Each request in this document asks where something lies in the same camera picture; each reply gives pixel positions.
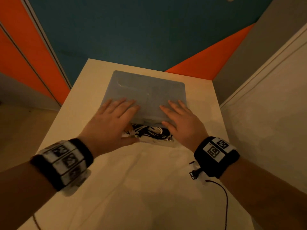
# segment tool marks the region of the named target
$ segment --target table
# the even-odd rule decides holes
[[[99,107],[114,70],[183,82],[188,107],[209,135],[228,140],[212,81],[89,59],[40,149],[80,133]],[[36,213],[37,221],[43,230],[222,230],[225,193],[216,184],[191,179],[193,160],[183,146],[146,143],[104,154],[79,190],[71,197],[57,193]],[[227,229],[254,229],[250,215],[228,195]],[[36,229],[32,218],[20,229]]]

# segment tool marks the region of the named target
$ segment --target floor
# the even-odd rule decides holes
[[[0,172],[33,156],[58,112],[0,105]]]

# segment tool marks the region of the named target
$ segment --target orange wall panel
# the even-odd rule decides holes
[[[213,80],[253,26],[254,24],[213,44],[166,72]]]
[[[21,0],[0,0],[0,21],[55,98],[63,104],[70,89]]]
[[[17,48],[0,29],[0,72],[50,97],[52,95],[24,60]]]

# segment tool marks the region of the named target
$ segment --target transparent plastic lid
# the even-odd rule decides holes
[[[168,100],[182,100],[185,104],[185,84],[135,73],[114,71],[103,97],[102,103],[126,97],[135,99],[141,109],[132,119],[132,123],[163,127],[162,121],[172,122],[159,108],[165,105],[170,108]]]

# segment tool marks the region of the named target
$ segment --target blue wall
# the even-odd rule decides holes
[[[87,58],[165,71],[255,23],[272,0],[29,0],[73,84]]]

